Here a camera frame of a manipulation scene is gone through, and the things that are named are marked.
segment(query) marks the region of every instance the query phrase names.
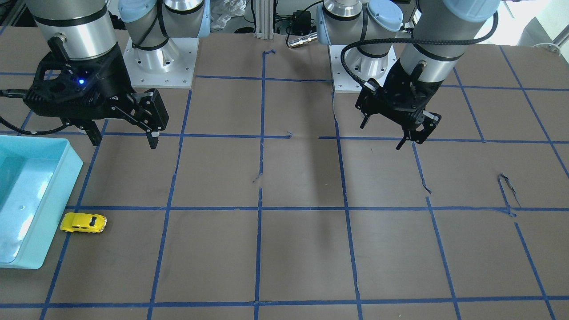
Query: light blue joint cap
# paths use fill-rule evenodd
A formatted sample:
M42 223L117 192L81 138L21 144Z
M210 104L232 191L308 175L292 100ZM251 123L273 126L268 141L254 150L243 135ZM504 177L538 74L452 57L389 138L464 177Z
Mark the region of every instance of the light blue joint cap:
M443 0L443 3L462 20L482 22L498 10L500 0Z
M316 7L316 32L318 33L318 42L326 46L332 45L330 42L330 35L328 35L328 29L326 28L326 19L324 19L324 11L322 11L322 5Z
M208 36L211 29L211 4L209 0L204 0L204 2L204 14L201 17L200 31L197 33L198 38Z
M371 0L368 11L372 18L383 28L397 32L403 22L403 12L389 0Z
M156 0L119 0L118 11L125 23L135 22L156 5Z

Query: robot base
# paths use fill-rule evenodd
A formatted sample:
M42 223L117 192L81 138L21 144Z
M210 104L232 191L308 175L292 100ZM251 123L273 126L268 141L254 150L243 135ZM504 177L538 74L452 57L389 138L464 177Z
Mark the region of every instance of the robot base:
M199 39L171 38L171 40L177 45L181 54L179 60L175 62L176 65L172 65L175 68L171 68L171 70L165 73L149 73L138 65L137 55L134 49L132 49L133 41L129 38L123 58L126 69L129 71L133 88L192 88Z
M342 62L340 61L340 53L344 47L345 46L342 45L329 46L330 65L332 67L332 78L334 80L334 92L360 93L360 85L355 82L352 77L346 73L344 67L342 67ZM379 82L381 85L384 84L389 69L395 64L396 61L397 58L395 57L395 51L393 50L393 47L391 47L387 55L387 68L385 69L383 75L379 79L376 79L377 82ZM354 72L362 79L369 78L356 71Z

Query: metal base plate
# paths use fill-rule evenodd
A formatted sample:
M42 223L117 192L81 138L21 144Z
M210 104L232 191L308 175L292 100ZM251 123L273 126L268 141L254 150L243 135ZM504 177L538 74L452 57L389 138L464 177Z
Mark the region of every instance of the metal base plate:
M342 67L342 62L340 61L340 53L342 52L342 49L344 47L345 46L342 46L340 44L332 45L329 47L328 51L330 53L330 65L332 67L332 78L334 80L334 92L360 93L361 91L360 85L357 82L355 82L352 79L352 77L350 77L350 75L346 73L344 67ZM387 54L387 59L388 59L387 71L384 73L384 75L381 78L376 79L377 82L379 82L379 84L381 85L384 84L389 69L391 69L391 67L397 61L397 57L395 57L395 50L393 50L393 47L391 47L391 49L389 50L389 53Z
M133 41L129 38L125 53L122 56L125 60L126 69L129 71L130 82L134 88L192 88L193 70L196 66L199 39L172 38L172 40L182 53L183 61L181 62L183 63L180 64L181 67L166 73L154 74L147 73L138 67L134 50L132 49Z

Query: yellow toy car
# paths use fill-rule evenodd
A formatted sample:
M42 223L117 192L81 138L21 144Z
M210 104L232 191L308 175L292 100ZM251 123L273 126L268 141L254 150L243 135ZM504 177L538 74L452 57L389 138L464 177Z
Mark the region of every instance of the yellow toy car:
M102 215L68 212L63 217L60 229L65 232L99 233L106 227L106 217Z

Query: plastic bag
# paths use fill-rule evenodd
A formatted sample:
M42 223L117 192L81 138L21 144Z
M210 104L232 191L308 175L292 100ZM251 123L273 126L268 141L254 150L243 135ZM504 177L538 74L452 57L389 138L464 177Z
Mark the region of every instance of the plastic bag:
M245 15L247 0L211 0L211 31L221 31L232 17Z

